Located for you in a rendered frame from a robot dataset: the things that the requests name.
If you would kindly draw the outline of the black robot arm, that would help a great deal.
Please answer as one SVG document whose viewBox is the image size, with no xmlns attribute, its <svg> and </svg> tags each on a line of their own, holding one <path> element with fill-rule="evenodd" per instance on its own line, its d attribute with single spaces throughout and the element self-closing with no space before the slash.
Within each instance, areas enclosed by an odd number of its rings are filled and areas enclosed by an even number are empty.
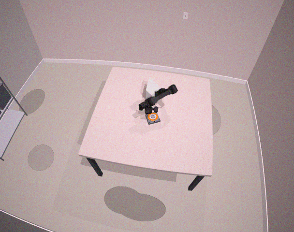
<svg viewBox="0 0 294 232">
<path fill-rule="evenodd" d="M 150 97 L 150 98 L 146 99 L 144 102 L 140 103 L 139 108 L 141 110 L 146 108 L 145 114 L 151 114 L 152 110 L 151 110 L 151 108 L 147 108 L 147 106 L 152 107 L 161 98 L 163 98 L 167 95 L 171 95 L 171 94 L 173 95 L 173 94 L 177 93 L 177 91 L 178 91 L 178 89 L 175 84 L 170 85 L 167 89 L 161 88 L 158 91 L 155 91 L 155 96 Z"/>
</svg>

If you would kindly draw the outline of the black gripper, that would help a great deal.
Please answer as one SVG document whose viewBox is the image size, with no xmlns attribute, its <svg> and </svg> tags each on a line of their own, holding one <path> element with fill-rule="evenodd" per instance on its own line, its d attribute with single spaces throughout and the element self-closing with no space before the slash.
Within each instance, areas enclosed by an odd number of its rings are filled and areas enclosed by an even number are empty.
<svg viewBox="0 0 294 232">
<path fill-rule="evenodd" d="M 158 112 L 158 107 L 157 107 L 157 106 L 155 106 L 154 108 L 153 108 L 153 107 L 148 107 L 148 106 L 147 106 L 147 108 L 151 108 L 151 110 L 153 110 L 155 113 Z"/>
</svg>

